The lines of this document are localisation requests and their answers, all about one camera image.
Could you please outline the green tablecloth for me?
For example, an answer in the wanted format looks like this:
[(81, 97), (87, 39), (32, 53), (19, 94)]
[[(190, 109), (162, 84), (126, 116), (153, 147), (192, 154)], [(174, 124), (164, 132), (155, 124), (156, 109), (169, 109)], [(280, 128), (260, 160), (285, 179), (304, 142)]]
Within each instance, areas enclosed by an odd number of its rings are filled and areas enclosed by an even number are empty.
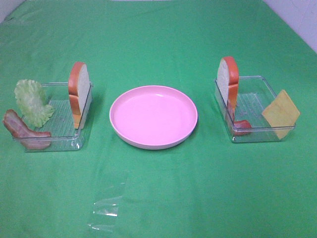
[[(286, 90), (300, 111), (282, 142), (232, 143), (214, 98), (219, 61)], [(317, 56), (260, 0), (29, 0), (0, 26), (0, 112), (20, 79), (67, 81), (87, 64), (93, 102), (78, 151), (26, 153), (0, 129), (0, 235), (99, 237), (92, 205), (124, 183), (114, 238), (314, 238)], [(166, 85), (199, 121), (160, 151), (123, 142), (109, 108), (123, 92)]]

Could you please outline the right clear plastic tray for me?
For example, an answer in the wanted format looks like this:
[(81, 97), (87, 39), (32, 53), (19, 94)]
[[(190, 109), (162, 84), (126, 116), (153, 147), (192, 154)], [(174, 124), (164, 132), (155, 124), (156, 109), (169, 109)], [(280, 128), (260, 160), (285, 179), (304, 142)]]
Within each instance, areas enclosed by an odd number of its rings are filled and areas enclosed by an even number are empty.
[(232, 135), (228, 129), (226, 121), (226, 115), (228, 113), (227, 106), (225, 105), (218, 88), (217, 79), (214, 80), (214, 83), (215, 98), (218, 103), (220, 113), (223, 117), (229, 138), (232, 142), (248, 143), (283, 141), (296, 127), (296, 124), (291, 127), (281, 127), (281, 129), (291, 130), (283, 139), (278, 139), (274, 130), (279, 129), (279, 127), (271, 127), (266, 119), (262, 116), (263, 110), (277, 97), (277, 94), (262, 76), (240, 76), (237, 94), (237, 106), (234, 113), (234, 119), (247, 120), (251, 124), (252, 128), (250, 129), (250, 134), (242, 136)]

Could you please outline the left clear plastic tray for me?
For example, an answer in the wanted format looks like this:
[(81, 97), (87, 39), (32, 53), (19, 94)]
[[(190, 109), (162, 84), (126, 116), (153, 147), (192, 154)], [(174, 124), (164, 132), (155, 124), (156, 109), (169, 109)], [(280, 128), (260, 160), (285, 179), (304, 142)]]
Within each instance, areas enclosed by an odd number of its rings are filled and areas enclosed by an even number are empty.
[(51, 137), (13, 137), (13, 141), (25, 144), (39, 144), (40, 148), (30, 149), (25, 147), (26, 152), (51, 152), (51, 151), (74, 151), (83, 147), (89, 138), (90, 104), (92, 102), (92, 83), (89, 84), (89, 93), (85, 102), (79, 127), (75, 128), (74, 118), (70, 106), (67, 82), (44, 83), (42, 87), (46, 93), (47, 104), (52, 105), (54, 113), (42, 126), (35, 127), (22, 116), (22, 120), (33, 131), (49, 131)]

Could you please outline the clear plastic tray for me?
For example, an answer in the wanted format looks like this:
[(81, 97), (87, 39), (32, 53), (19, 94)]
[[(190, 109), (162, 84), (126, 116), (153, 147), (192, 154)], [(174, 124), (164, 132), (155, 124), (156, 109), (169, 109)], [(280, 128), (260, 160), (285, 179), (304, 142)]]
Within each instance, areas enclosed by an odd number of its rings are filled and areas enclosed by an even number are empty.
[(228, 113), (227, 106), (225, 105), (218, 88), (217, 79), (214, 80), (214, 83), (215, 98), (218, 103), (220, 113), (223, 117), (229, 138), (232, 142), (248, 143), (283, 141), (296, 127), (296, 124), (291, 127), (281, 127), (281, 129), (291, 130), (283, 139), (278, 139), (274, 130), (279, 129), (279, 127), (271, 127), (266, 119), (262, 116), (263, 110), (277, 97), (277, 94), (262, 76), (240, 76), (237, 94), (237, 106), (234, 113), (234, 119), (247, 120), (251, 124), (252, 128), (250, 129), (250, 134), (242, 136), (232, 135), (228, 129), (226, 121), (226, 115)]
[(92, 83), (89, 84), (89, 93), (85, 102), (79, 127), (75, 128), (74, 118), (70, 106), (67, 82), (44, 83), (42, 87), (46, 93), (47, 104), (52, 105), (54, 113), (42, 126), (35, 127), (22, 116), (22, 120), (33, 131), (49, 131), (51, 137), (13, 137), (13, 141), (25, 144), (39, 144), (40, 148), (30, 149), (25, 147), (26, 152), (51, 152), (51, 151), (74, 151), (83, 147), (89, 138), (90, 104), (92, 102)]

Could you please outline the yellow cheese slice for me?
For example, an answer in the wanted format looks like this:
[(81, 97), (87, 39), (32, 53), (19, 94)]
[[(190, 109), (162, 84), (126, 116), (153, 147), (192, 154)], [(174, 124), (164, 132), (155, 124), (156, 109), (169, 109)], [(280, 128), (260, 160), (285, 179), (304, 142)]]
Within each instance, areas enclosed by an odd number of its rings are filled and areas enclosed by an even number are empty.
[(283, 139), (291, 129), (281, 129), (281, 127), (291, 127), (295, 125), (300, 116), (300, 111), (293, 103), (290, 96), (283, 89), (277, 97), (263, 110), (262, 116), (271, 127), (279, 127), (274, 132), (278, 139)]

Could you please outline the toast bread slice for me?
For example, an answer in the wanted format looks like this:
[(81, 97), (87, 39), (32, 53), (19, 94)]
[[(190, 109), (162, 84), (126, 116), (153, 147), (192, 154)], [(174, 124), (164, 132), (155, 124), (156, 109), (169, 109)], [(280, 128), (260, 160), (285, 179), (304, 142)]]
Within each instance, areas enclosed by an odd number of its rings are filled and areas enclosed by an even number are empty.
[(239, 87), (239, 69), (232, 56), (220, 60), (217, 71), (217, 85), (225, 105), (235, 110)]
[(77, 61), (72, 67), (68, 80), (68, 95), (74, 128), (82, 129), (92, 100), (89, 73), (83, 62)]

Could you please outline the pink round plate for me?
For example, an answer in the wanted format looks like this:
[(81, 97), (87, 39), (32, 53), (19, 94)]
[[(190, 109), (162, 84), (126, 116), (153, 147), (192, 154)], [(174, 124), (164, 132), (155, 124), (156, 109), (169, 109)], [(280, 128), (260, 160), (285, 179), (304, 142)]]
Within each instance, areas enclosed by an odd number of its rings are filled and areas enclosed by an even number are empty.
[(186, 140), (196, 127), (198, 111), (181, 91), (159, 85), (121, 94), (109, 110), (116, 134), (138, 148), (160, 150)]

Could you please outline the clear plastic film sheet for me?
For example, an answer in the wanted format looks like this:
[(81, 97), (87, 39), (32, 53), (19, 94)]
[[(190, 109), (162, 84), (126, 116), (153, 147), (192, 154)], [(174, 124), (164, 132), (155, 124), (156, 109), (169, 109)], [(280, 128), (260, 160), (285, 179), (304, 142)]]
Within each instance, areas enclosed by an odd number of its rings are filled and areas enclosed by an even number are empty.
[(108, 237), (115, 228), (128, 172), (113, 171), (101, 175), (88, 221), (89, 231), (96, 237)]

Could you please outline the green lettuce leaf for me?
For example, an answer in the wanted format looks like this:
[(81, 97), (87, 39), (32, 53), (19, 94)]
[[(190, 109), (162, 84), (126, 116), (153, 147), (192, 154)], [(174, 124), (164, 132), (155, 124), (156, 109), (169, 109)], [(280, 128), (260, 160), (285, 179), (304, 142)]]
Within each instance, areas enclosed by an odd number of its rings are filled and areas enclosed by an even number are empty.
[(54, 108), (47, 103), (46, 93), (40, 82), (19, 80), (14, 93), (19, 109), (33, 126), (42, 127), (54, 114)]

